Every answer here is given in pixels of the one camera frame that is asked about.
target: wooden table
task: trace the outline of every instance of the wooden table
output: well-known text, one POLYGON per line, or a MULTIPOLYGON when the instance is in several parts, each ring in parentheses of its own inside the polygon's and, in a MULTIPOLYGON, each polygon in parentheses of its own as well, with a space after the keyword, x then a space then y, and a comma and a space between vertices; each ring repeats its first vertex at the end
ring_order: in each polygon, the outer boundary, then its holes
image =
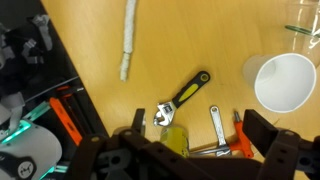
MULTIPOLYGON (((259 104, 242 76, 250 56, 287 52, 285 0, 138 0, 126 83, 119 80, 125 0, 42 3, 110 134, 130 126, 137 108, 146 108, 146 137, 159 140, 162 128, 153 126, 157 103, 171 100, 200 70, 211 81, 174 118, 188 130, 191 148, 217 142, 211 105, 220 108, 227 141, 235 138, 233 111, 243 117, 245 109, 305 139, 320 134, 320 83, 301 108, 279 114, 259 104)), ((262 160, 259 153, 255 158, 262 160)))

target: plastic cup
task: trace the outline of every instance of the plastic cup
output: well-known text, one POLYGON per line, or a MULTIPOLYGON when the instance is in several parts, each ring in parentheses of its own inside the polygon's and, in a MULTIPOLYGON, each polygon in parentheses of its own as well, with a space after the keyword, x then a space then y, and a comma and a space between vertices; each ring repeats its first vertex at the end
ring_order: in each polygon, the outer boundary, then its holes
POLYGON ((316 84, 313 63, 296 53, 253 56, 244 64, 243 75, 261 105, 278 113, 302 106, 316 84))

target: black and yellow wrench handle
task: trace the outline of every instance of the black and yellow wrench handle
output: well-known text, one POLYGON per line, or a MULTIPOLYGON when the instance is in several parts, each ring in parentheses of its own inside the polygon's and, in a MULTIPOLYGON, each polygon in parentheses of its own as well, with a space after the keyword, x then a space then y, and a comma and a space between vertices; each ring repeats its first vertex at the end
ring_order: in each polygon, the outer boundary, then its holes
POLYGON ((172 99, 176 108, 179 108, 194 93, 210 80, 210 75, 206 71, 200 71, 191 81, 184 86, 181 91, 172 99))

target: orange screwdriver handle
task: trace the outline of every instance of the orange screwdriver handle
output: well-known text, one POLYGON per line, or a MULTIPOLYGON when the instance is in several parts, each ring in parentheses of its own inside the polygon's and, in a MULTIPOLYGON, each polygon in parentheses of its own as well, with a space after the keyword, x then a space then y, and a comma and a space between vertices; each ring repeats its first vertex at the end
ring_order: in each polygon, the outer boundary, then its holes
POLYGON ((60 121, 62 122, 63 126, 66 128, 68 134, 71 136, 74 143, 79 146, 82 136, 78 131, 77 127, 72 122, 70 116, 68 115, 67 111, 64 109, 63 105, 61 104, 59 99, 50 98, 49 100, 50 106, 54 110, 54 112, 59 117, 60 121))
POLYGON ((243 122, 234 122, 234 127, 236 128, 236 132, 238 135, 238 141, 234 144, 230 144, 230 150, 240 150, 246 158, 253 158, 253 152, 251 150, 250 140, 242 131, 243 122))

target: screwdriver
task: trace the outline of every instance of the screwdriver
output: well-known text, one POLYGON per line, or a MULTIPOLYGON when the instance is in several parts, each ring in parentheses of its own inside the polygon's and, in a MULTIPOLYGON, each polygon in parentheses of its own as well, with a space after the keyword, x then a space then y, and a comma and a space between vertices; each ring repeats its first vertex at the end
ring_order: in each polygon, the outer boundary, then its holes
POLYGON ((246 158, 252 158, 253 152, 251 150, 250 140, 242 131, 243 122, 241 121, 239 113, 237 111, 234 112, 234 116, 235 116, 234 127, 236 128, 238 141, 229 145, 230 150, 231 151, 240 150, 242 151, 243 155, 246 158))
POLYGON ((216 153, 219 151, 224 151, 224 150, 230 149, 231 151, 240 150, 240 151, 242 151, 243 155, 246 158, 252 158, 253 152, 251 150, 250 140, 247 138, 247 136, 242 131, 243 122, 241 121, 238 112, 234 112, 234 116, 235 116, 234 127, 236 128, 236 133, 238 135, 238 141, 236 141, 235 143, 229 144, 228 146, 222 146, 222 147, 218 147, 215 149, 208 149, 208 150, 191 152, 190 154, 204 155, 204 154, 216 153))

